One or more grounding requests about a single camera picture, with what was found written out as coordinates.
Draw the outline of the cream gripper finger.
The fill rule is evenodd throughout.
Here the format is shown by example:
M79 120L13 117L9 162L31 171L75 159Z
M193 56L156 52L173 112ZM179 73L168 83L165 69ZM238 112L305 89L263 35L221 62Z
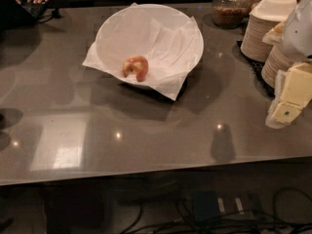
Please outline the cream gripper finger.
M282 101L285 103L286 125L294 121L312 99L312 65L302 62L287 73Z
M285 103L282 101L282 92L285 85L287 73L279 70L275 78L275 98L272 100L265 120L267 127L272 129L282 129L286 127Z

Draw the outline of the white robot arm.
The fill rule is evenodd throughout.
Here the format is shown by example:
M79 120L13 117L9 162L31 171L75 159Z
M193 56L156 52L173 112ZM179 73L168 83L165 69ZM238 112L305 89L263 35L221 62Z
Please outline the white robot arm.
M300 0L285 22L280 22L262 38L264 43L279 46L293 61L275 78L275 98L265 124L272 129L290 125L312 99L312 0Z

